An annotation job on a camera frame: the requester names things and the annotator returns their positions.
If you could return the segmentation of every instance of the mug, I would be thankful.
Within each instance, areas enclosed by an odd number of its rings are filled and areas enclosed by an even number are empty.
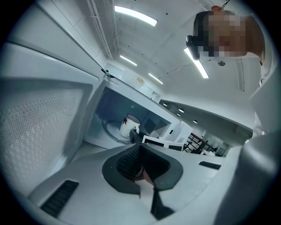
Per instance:
[[[139,126],[140,126],[141,122],[140,120],[131,115],[131,114],[127,114],[127,116],[125,117],[125,119],[123,120],[121,127],[120,127],[120,134],[123,137],[128,137],[129,133],[132,129],[136,129],[137,133],[140,132]]]

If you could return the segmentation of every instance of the recessed light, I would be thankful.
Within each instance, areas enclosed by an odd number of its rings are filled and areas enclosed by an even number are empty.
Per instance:
[[[120,12],[120,13],[127,14],[129,16],[133,16],[137,19],[140,19],[144,22],[149,23],[152,26],[155,26],[158,22],[157,20],[152,19],[151,17],[149,17],[147,15],[144,15],[140,12],[137,12],[137,11],[134,11],[134,10],[131,10],[131,9],[127,9],[127,8],[123,8],[123,7],[119,7],[119,6],[114,6],[114,8],[115,8],[115,12]]]
[[[149,73],[150,76],[152,76],[155,80],[157,80],[160,84],[163,84],[162,81],[158,80],[155,76],[153,76],[151,73]]]
[[[191,52],[189,51],[188,47],[184,50],[185,53],[189,56],[189,58],[193,61],[193,63],[195,64],[195,66],[197,67],[197,69],[200,71],[200,73],[202,74],[203,78],[209,78],[204,67],[202,66],[201,62],[199,60],[194,60]]]
[[[123,58],[123,59],[125,59],[125,60],[127,60],[128,62],[132,63],[133,65],[137,66],[136,63],[134,63],[133,61],[127,59],[126,57],[124,57],[124,56],[122,56],[122,55],[120,55],[120,57]]]

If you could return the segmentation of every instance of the mug handle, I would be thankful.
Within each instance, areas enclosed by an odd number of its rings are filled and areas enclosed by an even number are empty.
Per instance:
[[[136,128],[136,132],[139,133],[140,132],[139,127],[135,126],[135,128]]]

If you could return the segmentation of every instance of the perforated panel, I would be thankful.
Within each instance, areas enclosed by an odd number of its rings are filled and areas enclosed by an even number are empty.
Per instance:
[[[155,130],[159,135],[161,135],[162,132],[165,130],[166,126],[167,126],[167,124],[166,124],[164,121],[160,120],[159,123],[158,123],[158,124],[156,125],[156,127],[154,128],[154,130]]]
[[[0,164],[8,183],[28,194],[63,153],[83,91],[7,94],[0,109]]]

